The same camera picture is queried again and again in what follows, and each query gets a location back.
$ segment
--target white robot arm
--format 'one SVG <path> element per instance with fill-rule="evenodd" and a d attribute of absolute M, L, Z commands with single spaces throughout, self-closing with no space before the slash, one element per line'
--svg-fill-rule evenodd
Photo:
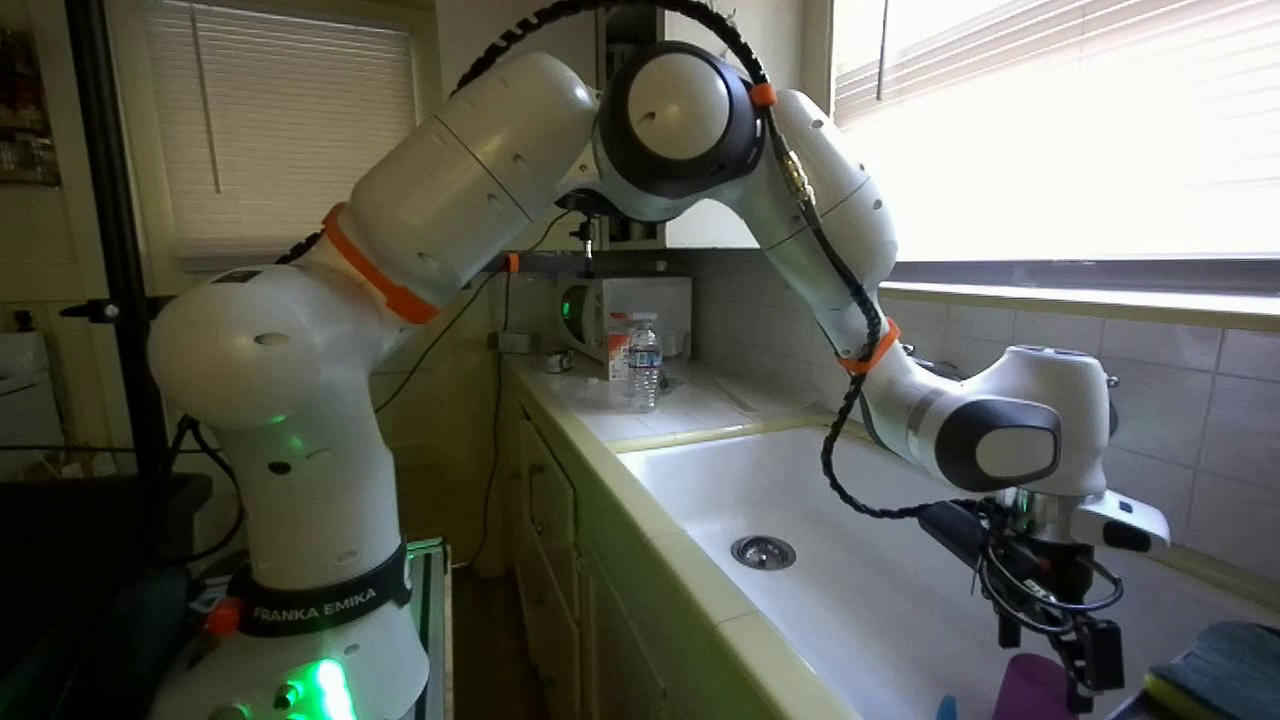
<path fill-rule="evenodd" d="M 1047 545 L 1078 545 L 1090 508 L 1165 537 L 1159 512 L 1132 519 L 1104 488 L 1097 358 L 1018 346 L 952 385 L 902 355 L 874 304 L 894 258 L 886 212 L 800 91 L 771 95 L 688 44 L 657 48 L 609 95 L 553 56 L 517 56 L 393 147 L 305 258 L 223 271 L 161 310 L 156 378 L 240 470 L 251 574 L 240 632 L 184 667 L 156 714 L 295 709 L 335 667 L 354 714 L 403 711 L 428 660 L 396 574 L 371 364 L 553 204 L 670 218 L 695 199 L 745 216 L 891 451 L 966 492 L 1034 488 Z"/>

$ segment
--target sink drain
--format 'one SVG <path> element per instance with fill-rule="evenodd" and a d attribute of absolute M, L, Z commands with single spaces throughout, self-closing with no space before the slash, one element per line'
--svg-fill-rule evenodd
<path fill-rule="evenodd" d="M 761 569 L 761 572 L 781 572 L 796 562 L 796 549 L 781 537 L 745 537 L 731 549 L 731 559 Z"/>

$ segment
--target orange ring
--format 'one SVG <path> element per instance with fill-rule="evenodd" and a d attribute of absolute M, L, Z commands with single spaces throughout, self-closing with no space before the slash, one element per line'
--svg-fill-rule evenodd
<path fill-rule="evenodd" d="M 873 377 L 873 366 L 885 358 L 885 352 L 900 339 L 902 331 L 894 329 L 894 321 L 886 321 L 886 329 L 881 331 L 874 346 L 868 358 L 855 358 L 855 355 L 838 355 L 838 366 L 847 377 Z"/>
<path fill-rule="evenodd" d="M 409 323 L 428 323 L 437 317 L 432 304 L 422 304 L 418 297 L 411 297 L 403 284 L 396 284 L 393 274 L 382 274 L 344 231 L 340 212 L 349 204 L 330 204 L 330 212 L 324 216 L 324 237 L 330 241 L 330 247 L 361 271 L 363 284 L 371 284 L 387 308 L 409 321 Z"/>
<path fill-rule="evenodd" d="M 771 83 L 751 83 L 751 103 L 756 108 L 771 108 L 776 103 L 776 89 Z"/>

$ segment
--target cabinet door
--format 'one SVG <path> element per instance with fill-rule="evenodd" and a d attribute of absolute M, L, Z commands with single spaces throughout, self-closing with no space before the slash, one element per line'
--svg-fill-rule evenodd
<path fill-rule="evenodd" d="M 626 602 L 601 572 L 586 572 L 586 709 L 595 720 L 670 714 L 662 675 L 626 616 Z"/>
<path fill-rule="evenodd" d="M 577 720 L 580 714 L 580 627 L 531 537 L 518 537 L 517 583 L 518 583 L 526 660 L 538 675 L 546 711 L 556 720 L 560 714 Z"/>
<path fill-rule="evenodd" d="M 537 424 L 518 424 L 518 460 L 522 460 L 522 524 L 526 537 L 538 545 L 546 572 L 568 599 L 568 610 L 580 616 L 580 586 L 577 586 L 577 492 L 538 439 Z"/>

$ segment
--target window sill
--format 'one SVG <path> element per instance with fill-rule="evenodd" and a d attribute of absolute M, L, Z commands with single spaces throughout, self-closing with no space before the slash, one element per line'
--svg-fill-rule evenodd
<path fill-rule="evenodd" d="M 1208 297 L 1208 291 L 1113 291 L 1113 286 L 1007 286 L 1007 284 L 914 284 L 885 281 L 881 297 L 1010 304 L 1029 310 L 1107 310 L 1132 321 L 1175 321 L 1211 329 L 1280 331 L 1280 297 Z"/>

